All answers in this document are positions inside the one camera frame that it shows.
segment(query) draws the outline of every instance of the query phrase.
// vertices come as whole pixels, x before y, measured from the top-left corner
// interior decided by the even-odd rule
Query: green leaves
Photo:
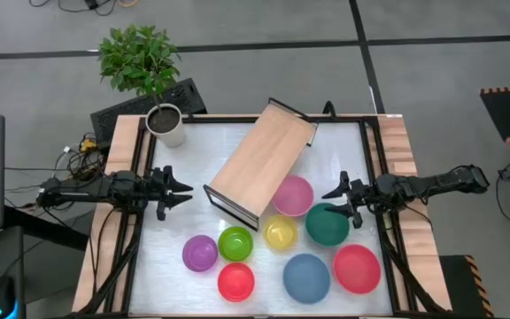
[[[134,89],[147,95],[162,95],[175,84],[180,72],[171,59],[178,56],[176,46],[169,43],[166,31],[155,27],[135,27],[110,30],[99,46],[102,77],[109,77],[112,88],[119,91]]]

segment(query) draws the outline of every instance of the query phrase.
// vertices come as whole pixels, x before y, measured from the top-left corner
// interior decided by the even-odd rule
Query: purple bowl
[[[218,246],[206,235],[198,235],[189,239],[182,248],[184,265],[192,271],[208,270],[218,259]]]

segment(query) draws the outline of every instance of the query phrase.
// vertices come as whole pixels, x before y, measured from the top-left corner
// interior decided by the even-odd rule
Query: lime green bowl
[[[218,249],[228,261],[243,261],[253,250],[253,238],[243,227],[230,227],[221,233]]]
[[[329,212],[329,203],[314,205],[306,215],[305,226],[308,235],[318,244],[334,246],[341,244],[350,233],[350,223],[345,216]]]

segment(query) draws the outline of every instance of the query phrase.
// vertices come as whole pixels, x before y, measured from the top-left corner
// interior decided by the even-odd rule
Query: pink bowl
[[[314,192],[310,183],[296,175],[288,175],[273,196],[273,206],[281,214],[302,216],[314,202]]]

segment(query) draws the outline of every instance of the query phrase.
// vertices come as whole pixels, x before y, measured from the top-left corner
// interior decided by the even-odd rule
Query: dark green bowl
[[[345,216],[325,208],[329,203],[314,205],[306,215],[306,232],[316,243],[325,246],[341,244],[350,233],[350,223]]]

